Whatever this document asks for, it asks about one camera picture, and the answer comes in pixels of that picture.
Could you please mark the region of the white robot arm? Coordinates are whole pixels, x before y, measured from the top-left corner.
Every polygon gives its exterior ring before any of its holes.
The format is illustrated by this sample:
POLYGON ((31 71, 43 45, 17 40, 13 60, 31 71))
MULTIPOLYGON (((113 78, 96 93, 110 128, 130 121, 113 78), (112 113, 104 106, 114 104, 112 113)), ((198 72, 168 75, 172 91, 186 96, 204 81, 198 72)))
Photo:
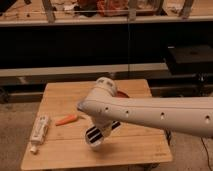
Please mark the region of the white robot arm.
POLYGON ((98 130, 98 138, 86 134, 89 143, 108 137, 115 121, 213 138, 213 97, 122 98, 117 92, 112 79, 100 77, 78 103, 98 130))

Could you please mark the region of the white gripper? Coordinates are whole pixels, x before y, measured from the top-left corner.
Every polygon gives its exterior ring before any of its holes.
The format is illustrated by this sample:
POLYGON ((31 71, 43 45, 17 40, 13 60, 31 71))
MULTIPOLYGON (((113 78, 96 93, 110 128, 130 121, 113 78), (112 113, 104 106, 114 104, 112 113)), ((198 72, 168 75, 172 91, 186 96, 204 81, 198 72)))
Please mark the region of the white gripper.
POLYGON ((116 129, 121 125, 118 121, 113 121, 113 124, 105 124, 99 127, 99 129, 96 126, 93 126, 89 128, 85 133, 85 139, 89 144, 93 144, 100 140, 102 137, 106 138, 108 137, 112 130, 116 129))

